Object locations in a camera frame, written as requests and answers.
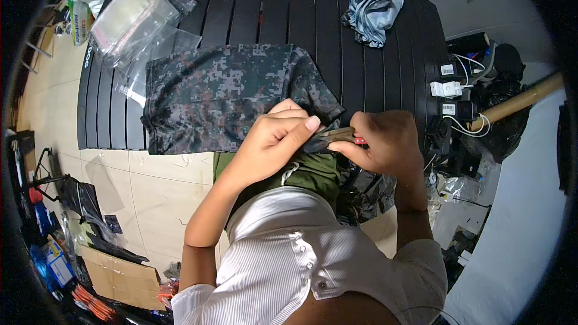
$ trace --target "left hand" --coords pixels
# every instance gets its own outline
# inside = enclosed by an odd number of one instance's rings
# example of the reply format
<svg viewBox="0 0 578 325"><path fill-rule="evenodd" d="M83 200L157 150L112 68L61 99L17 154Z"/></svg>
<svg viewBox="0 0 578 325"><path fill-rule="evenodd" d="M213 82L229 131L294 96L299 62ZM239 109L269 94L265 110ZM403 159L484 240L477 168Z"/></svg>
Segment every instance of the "left hand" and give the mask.
<svg viewBox="0 0 578 325"><path fill-rule="evenodd" d="M317 131L320 119L286 99L259 116L221 177L242 189L277 173Z"/></svg>

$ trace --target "shirt sleeve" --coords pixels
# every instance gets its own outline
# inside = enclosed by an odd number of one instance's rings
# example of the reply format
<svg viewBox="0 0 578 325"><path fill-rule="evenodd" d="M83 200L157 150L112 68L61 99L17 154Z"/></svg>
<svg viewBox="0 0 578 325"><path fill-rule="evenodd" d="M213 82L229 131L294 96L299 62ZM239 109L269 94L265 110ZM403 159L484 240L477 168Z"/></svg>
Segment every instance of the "shirt sleeve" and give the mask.
<svg viewBox="0 0 578 325"><path fill-rule="evenodd" d="M177 293L170 301L175 325L202 324L203 305L215 289L212 285L202 283Z"/></svg>
<svg viewBox="0 0 578 325"><path fill-rule="evenodd" d="M410 323L431 323L443 310L447 273L442 249L434 240L420 239L402 247L394 263L402 278Z"/></svg>

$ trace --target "table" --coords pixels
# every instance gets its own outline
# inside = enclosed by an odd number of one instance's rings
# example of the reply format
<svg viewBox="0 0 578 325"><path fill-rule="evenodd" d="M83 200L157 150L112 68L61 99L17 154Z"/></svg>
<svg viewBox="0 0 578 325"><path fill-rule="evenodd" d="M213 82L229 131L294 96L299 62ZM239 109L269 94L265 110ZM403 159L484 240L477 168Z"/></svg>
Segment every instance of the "table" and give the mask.
<svg viewBox="0 0 578 325"><path fill-rule="evenodd" d="M405 0L383 49L357 44L354 32L340 25L349 0L196 1L179 29L202 35L201 47L259 42L305 48L346 109L342 126L356 111L407 110L424 148L427 121L437 113L429 83L447 60L437 8L428 0ZM114 90L120 76L103 70L90 50L80 77L79 149L146 150L142 107Z"/></svg>

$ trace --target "green pants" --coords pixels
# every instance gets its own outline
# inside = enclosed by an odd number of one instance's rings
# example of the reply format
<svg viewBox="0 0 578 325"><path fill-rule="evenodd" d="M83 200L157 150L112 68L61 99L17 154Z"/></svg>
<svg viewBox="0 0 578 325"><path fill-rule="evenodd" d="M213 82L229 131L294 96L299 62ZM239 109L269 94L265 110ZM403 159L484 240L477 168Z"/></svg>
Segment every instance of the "green pants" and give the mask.
<svg viewBox="0 0 578 325"><path fill-rule="evenodd" d="M214 154L213 174L215 181L234 156L234 153ZM287 178L285 185L301 187L317 193L323 197L335 211L335 202L337 194L339 193L339 172L337 171L336 157L331 154L300 154L294 156L294 158L276 174L245 188L235 202L231 214L257 194L280 187L281 177L285 171L295 167L294 162L299 163L299 168Z"/></svg>

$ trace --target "right hand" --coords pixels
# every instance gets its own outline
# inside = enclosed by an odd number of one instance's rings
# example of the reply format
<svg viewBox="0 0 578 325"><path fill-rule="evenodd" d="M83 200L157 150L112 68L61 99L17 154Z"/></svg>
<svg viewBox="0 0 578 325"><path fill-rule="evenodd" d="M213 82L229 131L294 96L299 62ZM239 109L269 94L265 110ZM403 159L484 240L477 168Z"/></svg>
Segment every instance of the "right hand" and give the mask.
<svg viewBox="0 0 578 325"><path fill-rule="evenodd" d="M422 178L424 158L410 112L356 112L350 123L369 149L338 141L329 144L330 150L342 153L364 170L395 176L403 184Z"/></svg>

